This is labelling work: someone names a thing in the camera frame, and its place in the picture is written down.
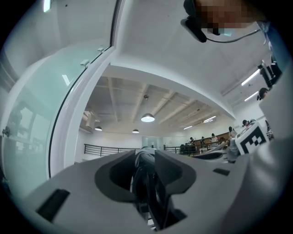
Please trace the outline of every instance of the cable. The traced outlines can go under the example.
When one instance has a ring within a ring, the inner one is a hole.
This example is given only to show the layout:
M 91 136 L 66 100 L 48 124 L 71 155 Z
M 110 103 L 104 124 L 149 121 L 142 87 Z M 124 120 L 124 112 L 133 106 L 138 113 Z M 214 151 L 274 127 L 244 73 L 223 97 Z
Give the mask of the cable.
M 255 34 L 255 33 L 259 32 L 259 31 L 260 31 L 260 29 L 257 29 L 257 30 L 255 30 L 255 31 L 253 31 L 253 32 L 250 32 L 250 33 L 248 33 L 248 34 L 246 34 L 246 35 L 244 35 L 244 36 L 242 36 L 242 37 L 239 37 L 239 38 L 234 39 L 234 40 L 231 40 L 231 41 L 217 41 L 217 40 L 210 39 L 210 38 L 208 38 L 208 37 L 207 37 L 207 40 L 209 40 L 209 41 L 211 41 L 211 42 L 217 42 L 217 43 L 232 43 L 232 42 L 239 41 L 240 39 L 242 39 L 242 38 L 244 38 L 244 37 L 248 37 L 248 36 L 250 36 L 250 35 L 253 35 L 253 34 Z

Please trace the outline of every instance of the white ceiling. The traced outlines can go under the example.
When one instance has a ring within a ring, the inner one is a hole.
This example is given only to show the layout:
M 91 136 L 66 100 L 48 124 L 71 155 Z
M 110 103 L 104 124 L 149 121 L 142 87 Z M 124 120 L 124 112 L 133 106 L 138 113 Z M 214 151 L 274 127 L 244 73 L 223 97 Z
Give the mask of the white ceiling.
M 258 77 L 251 86 L 239 87 L 257 70 L 262 59 L 269 60 L 270 51 L 267 44 L 263 45 L 263 34 L 258 32 L 228 44 L 200 43 L 180 24 L 180 20 L 186 17 L 183 2 L 135 0 L 122 53 L 183 74 L 205 93 L 222 96 L 229 91 L 224 99 L 232 106 L 265 86 L 259 81 L 262 78 Z M 208 36 L 216 40 L 231 40 L 256 29 L 255 23 L 246 29 L 236 30 L 232 37 Z
M 147 100 L 143 97 L 145 94 L 149 95 Z M 155 116 L 152 126 L 160 125 L 171 131 L 182 130 L 219 115 L 208 105 L 172 90 L 109 77 L 100 78 L 86 110 L 93 111 L 101 125 L 141 123 L 144 114 L 152 113 Z
M 0 85 L 10 89 L 27 67 L 71 45 L 88 51 L 88 58 L 80 61 L 94 59 L 98 48 L 110 45 L 115 4 L 116 0 L 54 0 L 43 12 L 43 0 L 37 0 L 1 50 L 0 69 L 8 75 L 0 73 Z

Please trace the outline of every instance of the headset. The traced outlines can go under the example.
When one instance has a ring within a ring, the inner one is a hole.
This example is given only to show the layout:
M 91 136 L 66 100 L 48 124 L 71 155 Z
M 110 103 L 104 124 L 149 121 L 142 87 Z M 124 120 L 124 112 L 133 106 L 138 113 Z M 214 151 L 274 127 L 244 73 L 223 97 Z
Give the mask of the headset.
M 209 25 L 208 23 L 202 21 L 201 12 L 197 11 L 197 6 L 196 6 L 195 0 L 185 0 L 183 6 L 184 6 L 186 13 L 188 14 L 188 17 L 181 20 L 181 25 L 197 41 L 199 41 L 201 43 L 205 43 L 207 40 L 212 41 L 212 42 L 216 42 L 216 43 L 232 43 L 232 42 L 239 41 L 240 39 L 242 39 L 244 37 L 248 37 L 248 36 L 253 35 L 253 34 L 260 31 L 260 29 L 257 29 L 257 30 L 250 32 L 242 37 L 239 37 L 237 39 L 230 40 L 230 41 L 213 40 L 213 39 L 206 37 L 206 35 L 203 33 L 203 31 L 201 29 L 207 28 L 209 32 L 211 32 L 212 34 L 214 34 L 216 36 L 220 35 L 220 31 L 218 28 L 213 28 L 212 25 Z

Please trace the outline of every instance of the fluorescent light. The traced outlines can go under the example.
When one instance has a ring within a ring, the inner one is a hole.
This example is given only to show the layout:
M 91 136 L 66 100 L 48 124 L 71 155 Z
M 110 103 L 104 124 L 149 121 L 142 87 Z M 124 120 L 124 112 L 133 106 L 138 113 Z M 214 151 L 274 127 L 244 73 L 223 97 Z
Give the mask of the fluorescent light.
M 102 131 L 102 128 L 101 128 L 100 126 L 95 127 L 95 129 L 96 129 L 97 131 Z
M 185 130 L 185 129 L 188 129 L 188 128 L 191 128 L 192 126 L 189 126 L 189 127 L 187 127 L 187 128 L 183 128 L 183 130 Z
M 250 77 L 248 77 L 245 81 L 243 81 L 241 83 L 242 86 L 244 86 L 248 81 L 250 81 L 251 79 L 253 79 L 258 73 L 260 72 L 260 70 L 258 69 L 256 72 L 254 72 Z
M 216 117 L 217 117 L 217 116 L 210 117 L 209 119 L 204 120 L 204 122 L 209 121 L 210 119 L 214 119 L 214 118 L 216 118 Z
M 203 123 L 213 122 L 213 121 L 214 121 L 213 119 L 210 119 L 210 120 L 207 120 L 207 121 L 205 121 L 205 122 L 203 122 Z
M 254 97 L 257 94 L 258 94 L 258 91 L 256 93 L 254 93 L 253 95 L 249 96 L 248 98 L 246 98 L 244 101 L 248 101 L 250 98 Z
M 50 9 L 51 9 L 51 0 L 44 0 L 44 6 L 43 6 L 44 12 L 47 12 Z
M 67 75 L 62 75 L 64 81 L 65 81 L 65 84 L 68 86 L 70 84 L 70 81 L 68 80 L 68 77 Z

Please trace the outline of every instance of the ceiling beam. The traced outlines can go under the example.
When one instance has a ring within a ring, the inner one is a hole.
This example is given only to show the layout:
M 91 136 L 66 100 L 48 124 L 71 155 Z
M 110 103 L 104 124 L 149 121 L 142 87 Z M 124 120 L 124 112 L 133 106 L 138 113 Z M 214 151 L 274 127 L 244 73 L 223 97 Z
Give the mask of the ceiling beam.
M 159 124 L 162 124 L 163 122 L 165 122 L 165 121 L 169 120 L 170 118 L 174 117 L 175 115 L 177 115 L 178 113 L 180 113 L 184 109 L 188 108 L 194 102 L 195 102 L 195 99 L 194 98 L 190 98 L 190 100 L 188 102 L 186 102 L 185 104 L 179 106 L 175 111 L 173 111 L 172 113 L 168 114 L 164 119 L 162 119 L 159 122 Z
M 139 93 L 139 96 L 137 97 L 136 106 L 134 107 L 134 110 L 132 112 L 132 116 L 131 116 L 132 122 L 134 122 L 134 120 L 135 120 L 135 118 L 137 116 L 138 110 L 139 110 L 139 108 L 141 106 L 141 103 L 142 103 L 142 100 L 143 100 L 143 96 L 147 92 L 148 87 L 149 87 L 148 84 L 143 84 L 142 85 L 142 89 L 141 89 L 141 91 Z
M 176 92 L 170 91 L 169 93 L 167 93 L 166 95 L 164 95 L 164 97 L 162 97 L 162 99 L 157 104 L 157 106 L 153 109 L 153 111 L 151 112 L 151 114 L 153 116 L 155 116 L 167 104 L 167 102 L 174 96 L 175 93 Z
M 202 107 L 199 106 L 199 108 L 197 108 L 195 111 L 189 113 L 187 116 L 182 117 L 181 119 L 178 119 L 177 121 L 175 121 L 174 123 L 171 124 L 171 126 L 177 125 L 178 123 L 182 123 L 186 120 L 188 120 L 189 118 L 196 116 L 198 114 L 201 114 L 202 112 L 206 111 L 207 109 L 209 109 L 208 105 L 204 105 Z
M 108 80 L 108 87 L 109 87 L 109 91 L 110 91 L 110 96 L 111 96 L 111 102 L 112 102 L 114 116 L 115 116 L 116 122 L 118 122 L 117 105 L 116 105 L 116 100 L 115 100 L 114 92 L 113 92 L 112 78 L 107 77 L 107 80 Z
M 200 118 L 194 119 L 194 120 L 192 120 L 192 121 L 190 121 L 188 123 L 185 123 L 184 125 L 189 126 L 192 123 L 197 122 L 197 121 L 201 121 L 201 123 L 203 123 L 203 121 L 205 120 L 205 118 L 211 117 L 212 115 L 214 115 L 216 113 L 217 113 L 217 111 L 216 110 L 213 110 L 212 112 L 207 113 L 206 115 L 203 115 Z

